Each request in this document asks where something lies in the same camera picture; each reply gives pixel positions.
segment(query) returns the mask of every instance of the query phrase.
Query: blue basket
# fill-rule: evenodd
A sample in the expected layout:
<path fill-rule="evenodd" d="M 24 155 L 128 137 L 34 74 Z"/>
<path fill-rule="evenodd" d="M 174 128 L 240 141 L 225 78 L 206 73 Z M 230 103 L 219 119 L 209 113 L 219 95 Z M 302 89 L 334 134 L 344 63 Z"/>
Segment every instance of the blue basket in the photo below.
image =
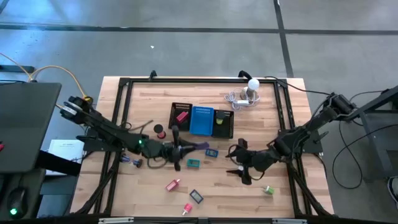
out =
<path fill-rule="evenodd" d="M 192 108 L 189 132 L 191 134 L 211 136 L 213 134 L 213 114 L 213 108 L 194 106 Z"/>

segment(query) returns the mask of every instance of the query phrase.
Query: wooden tabletop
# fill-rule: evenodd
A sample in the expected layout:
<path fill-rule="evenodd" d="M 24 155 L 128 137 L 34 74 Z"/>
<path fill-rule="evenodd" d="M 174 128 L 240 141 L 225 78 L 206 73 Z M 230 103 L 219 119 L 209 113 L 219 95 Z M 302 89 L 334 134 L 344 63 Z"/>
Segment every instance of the wooden tabletop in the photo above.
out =
<path fill-rule="evenodd" d="M 119 78 L 104 77 L 99 93 L 96 109 L 108 119 L 113 114 Z M 305 88 L 301 78 L 290 78 L 288 82 Z M 172 102 L 232 110 L 231 103 L 225 101 L 224 95 L 235 88 L 243 87 L 244 84 L 235 83 L 135 83 L 127 121 L 132 127 L 136 127 L 153 119 L 154 122 L 145 128 L 144 134 L 156 139 L 153 128 L 156 124 L 161 124 L 167 133 L 164 140 L 171 141 L 172 133 L 167 127 Z M 261 150 L 277 136 L 279 122 L 273 86 L 261 84 L 258 93 L 261 99 L 256 106 L 235 112 L 233 139 L 180 133 L 180 137 L 187 141 L 209 142 L 211 148 L 219 150 L 216 159 L 205 156 L 204 151 L 191 152 L 180 162 L 180 172 L 175 172 L 171 163 L 161 169 L 149 169 L 146 160 L 140 169 L 129 164 L 120 164 L 112 216 L 180 217 L 184 205 L 190 203 L 193 209 L 186 215 L 188 217 L 294 217 L 285 164 L 272 165 L 266 170 L 264 177 L 260 181 L 253 181 L 252 185 L 243 185 L 238 176 L 225 172 L 237 168 L 225 155 L 230 145 L 237 144 L 238 138 L 247 140 L 250 150 Z M 311 117 L 307 95 L 294 88 L 289 88 L 289 93 L 295 123 L 302 125 Z M 286 118 L 282 92 L 281 97 Z M 103 157 L 103 152 L 95 152 L 83 161 L 71 212 L 78 210 L 97 187 Z M 186 162 L 189 158 L 201 160 L 201 167 L 187 169 Z M 314 155 L 304 154 L 302 160 L 308 187 L 322 206 L 333 213 L 322 164 Z M 250 174 L 253 177 L 260 175 L 254 169 L 250 169 Z M 174 179 L 181 179 L 179 187 L 173 192 L 166 191 L 165 186 Z M 261 187 L 267 185 L 275 189 L 273 196 L 262 191 Z M 189 196 L 193 189 L 204 196 L 204 201 L 199 205 Z M 298 195 L 300 208 L 304 211 L 301 191 L 298 191 Z M 107 196 L 108 188 L 105 189 L 102 209 Z"/>

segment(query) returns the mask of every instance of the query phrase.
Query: green light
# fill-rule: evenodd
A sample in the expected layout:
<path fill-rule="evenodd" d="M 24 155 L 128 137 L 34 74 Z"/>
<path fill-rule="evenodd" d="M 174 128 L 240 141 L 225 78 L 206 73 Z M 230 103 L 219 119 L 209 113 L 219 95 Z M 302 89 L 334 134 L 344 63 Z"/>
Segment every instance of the green light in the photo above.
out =
<path fill-rule="evenodd" d="M 17 209 L 13 208 L 10 210 L 11 215 L 15 215 L 17 213 Z"/>

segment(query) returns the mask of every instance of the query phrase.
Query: computer mouse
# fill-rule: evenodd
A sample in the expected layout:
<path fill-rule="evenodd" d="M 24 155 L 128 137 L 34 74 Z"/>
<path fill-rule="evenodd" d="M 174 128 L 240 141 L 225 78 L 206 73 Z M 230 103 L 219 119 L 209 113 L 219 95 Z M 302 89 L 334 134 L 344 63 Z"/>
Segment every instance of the computer mouse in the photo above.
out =
<path fill-rule="evenodd" d="M 22 218 L 27 212 L 27 189 L 17 187 L 7 198 L 7 209 L 12 219 Z"/>

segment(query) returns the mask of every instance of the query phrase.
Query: gray floor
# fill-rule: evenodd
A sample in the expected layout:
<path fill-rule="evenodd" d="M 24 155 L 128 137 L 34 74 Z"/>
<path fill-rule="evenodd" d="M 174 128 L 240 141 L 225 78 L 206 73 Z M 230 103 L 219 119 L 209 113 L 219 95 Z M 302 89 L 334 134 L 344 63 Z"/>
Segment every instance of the gray floor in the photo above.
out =
<path fill-rule="evenodd" d="M 397 30 L 398 3 L 394 0 L 280 0 L 286 29 Z M 47 24 L 112 27 L 256 28 L 277 29 L 271 0 L 9 0 L 1 24 Z M 294 77 L 307 89 L 335 91 L 347 97 L 398 84 L 396 35 L 287 35 Z M 105 75 L 198 75 L 235 77 L 240 70 L 253 76 L 286 77 L 279 34 L 181 32 L 76 32 L 1 30 L 0 51 L 36 68 L 61 65 L 81 81 L 87 94 L 98 96 Z M 0 64 L 10 64 L 0 58 Z M 25 80 L 22 74 L 0 78 Z M 60 70 L 47 70 L 39 81 L 63 85 L 59 103 L 80 92 Z M 354 101 L 362 105 L 376 95 Z M 311 109 L 323 96 L 308 94 Z M 398 210 L 383 181 L 342 189 L 331 176 L 331 162 L 343 147 L 331 123 L 322 140 L 328 183 L 337 215 L 398 222 Z M 73 139 L 83 131 L 54 111 L 43 148 L 51 139 Z M 364 134 L 343 124 L 348 142 Z M 371 169 L 367 140 L 352 147 L 364 170 Z M 337 178 L 354 185 L 359 178 L 347 152 L 338 159 Z"/>

